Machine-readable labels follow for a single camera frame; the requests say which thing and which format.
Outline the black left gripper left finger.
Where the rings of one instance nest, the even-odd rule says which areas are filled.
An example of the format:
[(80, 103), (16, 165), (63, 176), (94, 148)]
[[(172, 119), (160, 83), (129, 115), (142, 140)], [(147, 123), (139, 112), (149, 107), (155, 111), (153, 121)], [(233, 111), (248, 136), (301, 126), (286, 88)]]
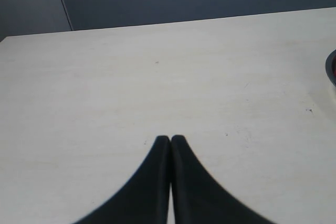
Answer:
[(167, 223), (170, 181), (171, 142), (161, 135), (126, 184), (77, 223)]

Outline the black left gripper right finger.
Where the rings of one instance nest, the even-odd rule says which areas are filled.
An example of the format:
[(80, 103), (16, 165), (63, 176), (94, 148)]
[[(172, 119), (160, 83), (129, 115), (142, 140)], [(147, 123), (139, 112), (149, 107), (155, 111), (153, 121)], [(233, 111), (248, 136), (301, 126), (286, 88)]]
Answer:
[(204, 168), (186, 138), (171, 139), (176, 223), (271, 223), (227, 192)]

